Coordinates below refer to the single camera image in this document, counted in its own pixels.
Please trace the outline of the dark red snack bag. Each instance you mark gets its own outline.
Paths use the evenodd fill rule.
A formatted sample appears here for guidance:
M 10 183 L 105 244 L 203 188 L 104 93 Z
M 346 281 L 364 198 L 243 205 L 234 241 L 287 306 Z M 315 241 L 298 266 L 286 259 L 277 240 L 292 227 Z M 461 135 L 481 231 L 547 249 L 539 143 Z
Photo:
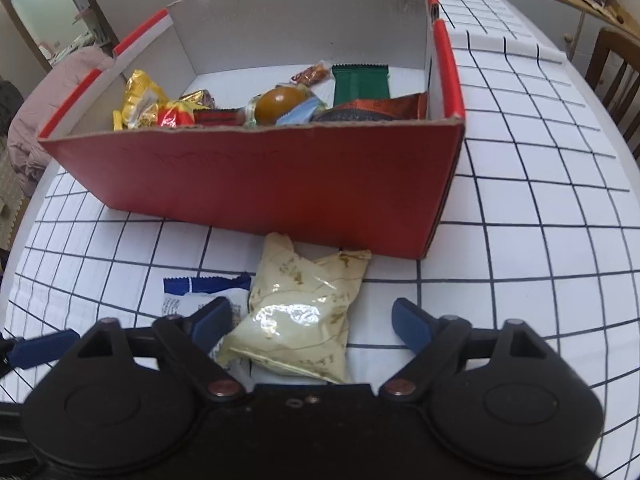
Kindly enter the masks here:
M 356 99 L 314 116 L 314 122 L 392 122 L 422 120 L 428 112 L 428 93 L 408 94 L 393 99 Z

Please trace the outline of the red snack packet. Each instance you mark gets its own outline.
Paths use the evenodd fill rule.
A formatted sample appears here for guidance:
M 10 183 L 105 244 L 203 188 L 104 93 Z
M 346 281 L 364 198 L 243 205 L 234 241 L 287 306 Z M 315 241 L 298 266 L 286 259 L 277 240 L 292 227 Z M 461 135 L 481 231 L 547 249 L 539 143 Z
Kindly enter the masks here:
M 193 126 L 198 110 L 212 110 L 214 107 L 215 100 L 208 90 L 196 90 L 160 105 L 156 123 L 169 128 Z

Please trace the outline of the checkered white tablecloth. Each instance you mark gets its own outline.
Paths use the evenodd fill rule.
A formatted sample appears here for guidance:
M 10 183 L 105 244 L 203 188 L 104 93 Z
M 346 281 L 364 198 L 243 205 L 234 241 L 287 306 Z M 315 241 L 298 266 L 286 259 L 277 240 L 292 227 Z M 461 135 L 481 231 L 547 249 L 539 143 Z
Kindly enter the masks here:
M 466 110 L 459 165 L 425 259 L 371 260 L 350 310 L 352 377 L 378 385 L 408 360 L 390 328 L 399 297 L 480 327 L 521 318 L 604 407 L 590 465 L 637 478 L 638 167 L 566 57 L 504 0 L 439 1 Z M 165 278 L 254 272 L 261 253 L 257 235 L 107 208 L 54 165 L 12 250 L 2 332 L 149 325 Z

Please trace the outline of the small orange cracker packet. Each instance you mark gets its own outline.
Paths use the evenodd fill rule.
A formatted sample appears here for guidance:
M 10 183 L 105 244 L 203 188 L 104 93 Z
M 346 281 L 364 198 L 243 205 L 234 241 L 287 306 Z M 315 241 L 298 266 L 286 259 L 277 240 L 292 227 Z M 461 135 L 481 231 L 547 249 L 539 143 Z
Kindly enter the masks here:
M 292 76 L 291 81 L 293 84 L 302 84 L 305 87 L 312 87 L 315 84 L 320 84 L 320 82 L 325 81 L 326 78 L 331 75 L 331 68 L 331 64 L 320 61 L 306 67 L 304 70 L 301 70 Z

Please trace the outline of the red cardboard box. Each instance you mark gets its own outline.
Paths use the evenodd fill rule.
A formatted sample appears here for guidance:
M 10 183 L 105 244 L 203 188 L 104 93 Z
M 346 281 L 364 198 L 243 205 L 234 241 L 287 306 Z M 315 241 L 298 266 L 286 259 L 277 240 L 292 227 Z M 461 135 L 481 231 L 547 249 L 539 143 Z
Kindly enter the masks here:
M 38 142 L 118 210 L 419 259 L 464 129 L 438 0 L 179 0 Z

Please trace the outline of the white blue biscuit packet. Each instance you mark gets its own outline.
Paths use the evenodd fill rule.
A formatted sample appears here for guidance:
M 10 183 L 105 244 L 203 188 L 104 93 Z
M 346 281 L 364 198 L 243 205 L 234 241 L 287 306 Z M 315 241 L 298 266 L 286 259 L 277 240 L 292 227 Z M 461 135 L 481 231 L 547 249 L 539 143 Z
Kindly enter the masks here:
M 222 341 L 248 313 L 250 274 L 236 278 L 189 276 L 165 278 L 162 317 L 187 318 L 184 326 L 194 344 L 239 382 L 250 381 L 250 364 L 241 358 L 222 362 Z

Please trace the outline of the green snack bar packet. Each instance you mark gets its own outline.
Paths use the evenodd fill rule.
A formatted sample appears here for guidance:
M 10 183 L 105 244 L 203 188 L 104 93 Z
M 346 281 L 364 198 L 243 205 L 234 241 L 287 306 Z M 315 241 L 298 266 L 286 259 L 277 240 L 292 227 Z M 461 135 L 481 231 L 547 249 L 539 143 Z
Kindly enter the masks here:
M 335 81 L 334 106 L 355 100 L 380 100 L 390 97 L 387 65 L 334 65 L 332 75 Z

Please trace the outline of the yellow chocolate snack packet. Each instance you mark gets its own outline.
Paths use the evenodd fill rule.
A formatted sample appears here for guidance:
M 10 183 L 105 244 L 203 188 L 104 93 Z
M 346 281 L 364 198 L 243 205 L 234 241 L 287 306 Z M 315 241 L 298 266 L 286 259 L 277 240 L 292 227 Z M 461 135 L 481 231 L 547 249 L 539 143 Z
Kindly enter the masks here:
M 144 70 L 134 70 L 126 83 L 122 108 L 112 114 L 113 129 L 156 126 L 160 107 L 167 102 L 165 91 Z

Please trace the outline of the light blue snack packet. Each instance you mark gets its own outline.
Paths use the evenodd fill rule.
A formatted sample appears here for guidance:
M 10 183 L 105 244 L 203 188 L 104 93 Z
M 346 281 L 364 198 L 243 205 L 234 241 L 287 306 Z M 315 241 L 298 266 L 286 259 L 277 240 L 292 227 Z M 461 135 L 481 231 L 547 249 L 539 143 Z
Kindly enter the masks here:
M 277 126 L 303 125 L 311 122 L 316 116 L 326 111 L 324 104 L 318 96 L 311 96 L 306 101 L 293 107 L 276 121 Z

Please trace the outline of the cream patterned snack bag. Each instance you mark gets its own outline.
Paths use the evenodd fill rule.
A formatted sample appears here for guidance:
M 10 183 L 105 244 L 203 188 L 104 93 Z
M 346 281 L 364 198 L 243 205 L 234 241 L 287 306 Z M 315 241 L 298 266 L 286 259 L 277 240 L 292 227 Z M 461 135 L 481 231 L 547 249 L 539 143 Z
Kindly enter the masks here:
M 286 376 L 346 384 L 348 310 L 371 253 L 341 250 L 308 260 L 271 233 L 248 297 L 248 313 L 221 341 L 216 361 L 246 359 Z

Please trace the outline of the braised egg clear packet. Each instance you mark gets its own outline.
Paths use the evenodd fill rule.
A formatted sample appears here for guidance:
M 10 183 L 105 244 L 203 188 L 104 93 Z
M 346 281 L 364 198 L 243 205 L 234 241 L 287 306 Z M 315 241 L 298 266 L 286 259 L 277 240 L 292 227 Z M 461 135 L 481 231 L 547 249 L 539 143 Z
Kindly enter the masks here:
M 244 108 L 244 124 L 274 126 L 279 117 L 306 101 L 312 92 L 304 86 L 277 86 L 254 96 Z

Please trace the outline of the wooden chair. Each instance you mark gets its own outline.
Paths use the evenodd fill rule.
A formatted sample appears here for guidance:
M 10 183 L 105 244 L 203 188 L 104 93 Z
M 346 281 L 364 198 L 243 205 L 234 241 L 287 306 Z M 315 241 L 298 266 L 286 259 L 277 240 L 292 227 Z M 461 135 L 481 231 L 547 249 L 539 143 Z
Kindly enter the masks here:
M 594 44 L 585 81 L 593 92 L 604 88 L 601 103 L 617 128 L 630 117 L 620 134 L 638 162 L 639 111 L 631 115 L 631 109 L 639 104 L 639 40 L 617 29 L 603 27 Z

